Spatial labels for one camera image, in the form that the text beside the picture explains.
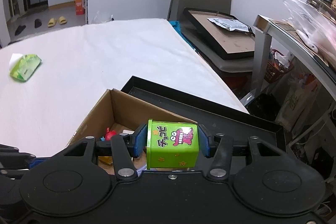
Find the yellow slipper right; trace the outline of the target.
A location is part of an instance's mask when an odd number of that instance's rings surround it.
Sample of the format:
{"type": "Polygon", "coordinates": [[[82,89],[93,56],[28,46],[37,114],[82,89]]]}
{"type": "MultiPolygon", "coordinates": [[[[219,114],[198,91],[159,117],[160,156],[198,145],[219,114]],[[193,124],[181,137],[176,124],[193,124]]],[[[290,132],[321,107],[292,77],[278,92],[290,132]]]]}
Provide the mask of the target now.
{"type": "Polygon", "coordinates": [[[61,16],[59,19],[58,19],[58,22],[60,25],[64,25],[67,23],[67,20],[64,16],[61,16]]]}

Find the clear plastic bag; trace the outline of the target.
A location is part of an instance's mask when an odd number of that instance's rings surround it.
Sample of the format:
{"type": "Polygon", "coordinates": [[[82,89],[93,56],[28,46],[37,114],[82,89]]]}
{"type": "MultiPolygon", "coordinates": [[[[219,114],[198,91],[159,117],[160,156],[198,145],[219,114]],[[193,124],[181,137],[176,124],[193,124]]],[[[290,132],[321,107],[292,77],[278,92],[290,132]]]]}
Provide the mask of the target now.
{"type": "Polygon", "coordinates": [[[283,0],[302,41],[335,67],[335,24],[316,8],[300,0],[283,0]]]}

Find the black shoe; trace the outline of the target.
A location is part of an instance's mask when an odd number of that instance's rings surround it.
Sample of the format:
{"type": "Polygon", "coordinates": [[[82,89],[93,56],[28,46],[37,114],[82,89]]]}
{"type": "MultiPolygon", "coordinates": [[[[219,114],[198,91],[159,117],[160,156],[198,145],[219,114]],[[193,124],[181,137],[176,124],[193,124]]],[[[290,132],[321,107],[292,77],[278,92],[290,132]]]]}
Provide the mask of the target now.
{"type": "Polygon", "coordinates": [[[40,19],[34,20],[34,28],[39,28],[42,26],[42,21],[40,19]]]}
{"type": "Polygon", "coordinates": [[[20,35],[20,34],[25,30],[25,28],[26,28],[26,25],[19,25],[19,26],[17,27],[17,29],[15,30],[14,35],[15,35],[15,36],[20,35]]]}

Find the crumpled white paper packet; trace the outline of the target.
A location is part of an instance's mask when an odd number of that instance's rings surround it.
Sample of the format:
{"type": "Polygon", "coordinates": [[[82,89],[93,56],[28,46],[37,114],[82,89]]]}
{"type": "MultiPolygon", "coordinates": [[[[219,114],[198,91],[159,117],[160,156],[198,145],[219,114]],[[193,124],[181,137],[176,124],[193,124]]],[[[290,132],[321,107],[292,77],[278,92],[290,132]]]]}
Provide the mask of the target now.
{"type": "Polygon", "coordinates": [[[227,30],[227,31],[237,31],[237,32],[245,32],[252,33],[252,29],[246,24],[240,22],[237,19],[226,19],[226,18],[207,18],[207,20],[216,26],[227,30]]]}

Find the small grey drawer organiser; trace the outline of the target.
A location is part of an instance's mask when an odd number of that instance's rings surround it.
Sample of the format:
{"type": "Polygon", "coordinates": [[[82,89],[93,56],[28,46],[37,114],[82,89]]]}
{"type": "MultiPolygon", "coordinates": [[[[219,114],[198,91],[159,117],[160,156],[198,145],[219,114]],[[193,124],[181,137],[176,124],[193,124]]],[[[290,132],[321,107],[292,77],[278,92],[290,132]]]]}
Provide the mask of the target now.
{"type": "Polygon", "coordinates": [[[330,18],[335,19],[335,11],[331,8],[330,5],[326,4],[321,0],[306,0],[308,4],[317,9],[320,13],[330,18]]]}

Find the black shallow tray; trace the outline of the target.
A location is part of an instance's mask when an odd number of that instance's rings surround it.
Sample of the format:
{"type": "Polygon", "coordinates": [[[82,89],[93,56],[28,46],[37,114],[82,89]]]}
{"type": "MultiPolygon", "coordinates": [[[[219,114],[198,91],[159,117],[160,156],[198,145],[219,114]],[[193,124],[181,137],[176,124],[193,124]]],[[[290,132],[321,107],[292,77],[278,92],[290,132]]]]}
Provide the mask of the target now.
{"type": "Polygon", "coordinates": [[[286,150],[284,130],[270,121],[135,76],[121,91],[196,121],[213,135],[230,135],[234,139],[234,156],[245,155],[252,135],[286,150]]]}

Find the yellow slipper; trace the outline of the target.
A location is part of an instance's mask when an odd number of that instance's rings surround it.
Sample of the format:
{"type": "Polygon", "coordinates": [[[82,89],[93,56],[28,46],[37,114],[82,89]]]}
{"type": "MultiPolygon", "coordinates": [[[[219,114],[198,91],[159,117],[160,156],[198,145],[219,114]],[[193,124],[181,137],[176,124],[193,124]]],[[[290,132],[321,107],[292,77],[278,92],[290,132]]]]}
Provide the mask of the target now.
{"type": "Polygon", "coordinates": [[[58,19],[58,22],[60,25],[64,25],[67,23],[67,20],[64,16],[61,16],[59,19],[58,19]]]}
{"type": "Polygon", "coordinates": [[[57,21],[58,21],[57,19],[51,18],[48,22],[48,28],[54,27],[56,25],[57,21]]]}

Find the brown cardboard box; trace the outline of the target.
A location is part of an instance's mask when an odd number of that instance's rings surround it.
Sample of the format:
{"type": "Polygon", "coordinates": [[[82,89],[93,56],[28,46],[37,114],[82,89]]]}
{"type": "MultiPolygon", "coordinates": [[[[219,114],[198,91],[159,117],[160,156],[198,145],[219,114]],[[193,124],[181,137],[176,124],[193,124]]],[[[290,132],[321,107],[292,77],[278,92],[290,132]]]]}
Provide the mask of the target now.
{"type": "MultiPolygon", "coordinates": [[[[87,117],[81,123],[79,128],[70,140],[73,144],[76,141],[86,137],[93,136],[96,140],[100,140],[105,135],[106,129],[115,130],[118,134],[123,129],[135,131],[141,124],[148,124],[148,121],[163,122],[182,122],[193,123],[188,118],[174,114],[164,110],[153,104],[132,97],[119,90],[107,90],[87,117]]],[[[131,179],[139,176],[139,165],[133,163],[133,159],[140,159],[147,169],[146,146],[144,147],[140,157],[129,157],[122,155],[109,156],[112,158],[113,173],[121,180],[131,179]]],[[[154,170],[186,170],[184,169],[154,169],[154,170]]]]}

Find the red crab beer mug figure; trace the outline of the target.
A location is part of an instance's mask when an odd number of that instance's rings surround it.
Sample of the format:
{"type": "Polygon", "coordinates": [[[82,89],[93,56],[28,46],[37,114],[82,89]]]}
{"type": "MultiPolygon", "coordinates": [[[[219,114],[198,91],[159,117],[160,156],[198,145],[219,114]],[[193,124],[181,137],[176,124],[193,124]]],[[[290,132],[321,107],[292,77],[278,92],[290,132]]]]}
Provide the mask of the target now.
{"type": "Polygon", "coordinates": [[[115,130],[110,128],[106,129],[106,133],[104,136],[100,138],[101,141],[110,141],[113,136],[116,136],[118,133],[115,130]]]}

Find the green wet wipes pack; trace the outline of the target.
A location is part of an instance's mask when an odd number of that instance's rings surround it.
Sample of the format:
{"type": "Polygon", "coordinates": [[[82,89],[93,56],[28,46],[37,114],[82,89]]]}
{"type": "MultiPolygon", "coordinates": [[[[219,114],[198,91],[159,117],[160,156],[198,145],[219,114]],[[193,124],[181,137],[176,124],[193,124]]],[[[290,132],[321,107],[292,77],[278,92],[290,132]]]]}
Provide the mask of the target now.
{"type": "Polygon", "coordinates": [[[13,53],[9,61],[9,74],[15,80],[26,82],[41,63],[41,58],[36,54],[13,53]]]}

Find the white square charger block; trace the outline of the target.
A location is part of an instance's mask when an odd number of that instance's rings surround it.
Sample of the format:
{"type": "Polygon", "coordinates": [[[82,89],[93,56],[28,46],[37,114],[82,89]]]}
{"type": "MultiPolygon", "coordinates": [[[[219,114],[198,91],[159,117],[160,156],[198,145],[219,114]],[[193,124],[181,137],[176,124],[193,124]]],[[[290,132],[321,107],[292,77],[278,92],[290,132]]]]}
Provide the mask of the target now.
{"type": "Polygon", "coordinates": [[[132,130],[123,129],[123,131],[122,131],[122,133],[120,133],[120,135],[127,136],[127,135],[132,135],[133,133],[134,133],[134,131],[132,131],[132,130]]]}

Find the yellow slipper left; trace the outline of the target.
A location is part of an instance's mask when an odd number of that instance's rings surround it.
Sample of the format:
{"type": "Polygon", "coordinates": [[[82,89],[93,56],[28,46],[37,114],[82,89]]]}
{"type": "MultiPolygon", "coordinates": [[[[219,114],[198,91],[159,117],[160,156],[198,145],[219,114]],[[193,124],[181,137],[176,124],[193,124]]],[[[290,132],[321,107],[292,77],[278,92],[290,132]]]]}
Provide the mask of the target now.
{"type": "Polygon", "coordinates": [[[54,27],[56,25],[57,21],[58,21],[57,19],[51,18],[48,22],[48,28],[54,27]]]}

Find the green cartoon tin box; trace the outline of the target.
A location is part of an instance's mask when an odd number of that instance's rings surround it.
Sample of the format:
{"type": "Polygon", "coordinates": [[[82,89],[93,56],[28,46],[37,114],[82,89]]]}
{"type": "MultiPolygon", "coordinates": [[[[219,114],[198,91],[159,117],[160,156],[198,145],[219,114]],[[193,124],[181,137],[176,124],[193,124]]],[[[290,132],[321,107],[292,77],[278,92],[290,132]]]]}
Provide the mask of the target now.
{"type": "Polygon", "coordinates": [[[193,123],[163,122],[147,124],[147,169],[192,168],[199,154],[198,126],[193,123]]]}

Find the black picture frame brown backing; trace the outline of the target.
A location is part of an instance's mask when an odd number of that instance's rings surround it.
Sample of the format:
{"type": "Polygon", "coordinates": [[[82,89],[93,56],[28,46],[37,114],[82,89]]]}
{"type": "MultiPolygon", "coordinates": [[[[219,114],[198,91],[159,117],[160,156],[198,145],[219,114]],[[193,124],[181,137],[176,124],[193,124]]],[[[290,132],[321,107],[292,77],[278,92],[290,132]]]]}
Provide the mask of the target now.
{"type": "Polygon", "coordinates": [[[183,15],[205,38],[206,45],[223,60],[247,59],[254,56],[255,35],[249,26],[246,31],[230,31],[211,22],[211,19],[235,21],[237,18],[234,16],[223,12],[192,8],[185,8],[183,15]]]}

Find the grey upholstered chair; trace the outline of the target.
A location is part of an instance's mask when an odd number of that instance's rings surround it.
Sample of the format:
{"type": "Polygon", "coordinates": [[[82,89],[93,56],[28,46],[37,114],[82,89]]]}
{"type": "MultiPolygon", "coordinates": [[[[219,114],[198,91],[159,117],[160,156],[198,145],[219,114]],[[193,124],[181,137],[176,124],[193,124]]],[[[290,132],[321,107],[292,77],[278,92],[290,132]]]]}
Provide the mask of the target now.
{"type": "Polygon", "coordinates": [[[183,15],[185,8],[211,10],[231,15],[231,0],[175,0],[176,12],[171,17],[181,24],[183,38],[196,50],[201,57],[218,73],[250,73],[253,57],[238,60],[223,60],[214,50],[206,45],[205,38],[183,15]]]}

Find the orange cardboard box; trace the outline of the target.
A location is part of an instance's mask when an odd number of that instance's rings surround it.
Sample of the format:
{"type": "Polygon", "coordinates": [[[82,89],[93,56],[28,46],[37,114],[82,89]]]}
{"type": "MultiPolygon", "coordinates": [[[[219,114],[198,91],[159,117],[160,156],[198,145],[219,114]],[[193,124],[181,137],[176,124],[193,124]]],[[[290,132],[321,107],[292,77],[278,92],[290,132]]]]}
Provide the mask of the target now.
{"type": "Polygon", "coordinates": [[[74,3],[75,3],[76,15],[84,15],[85,14],[84,0],[74,0],[74,3]]]}

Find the red waste basket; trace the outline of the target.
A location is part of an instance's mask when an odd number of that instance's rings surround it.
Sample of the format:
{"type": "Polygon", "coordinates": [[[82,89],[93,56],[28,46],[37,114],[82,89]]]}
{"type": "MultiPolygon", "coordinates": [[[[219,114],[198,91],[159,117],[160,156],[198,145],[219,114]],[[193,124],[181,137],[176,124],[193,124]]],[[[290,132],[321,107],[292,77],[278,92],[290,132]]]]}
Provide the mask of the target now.
{"type": "Polygon", "coordinates": [[[284,55],[276,49],[270,51],[264,76],[264,80],[269,84],[275,83],[294,68],[291,61],[287,67],[283,65],[276,57],[276,53],[278,57],[284,57],[284,55]]]}

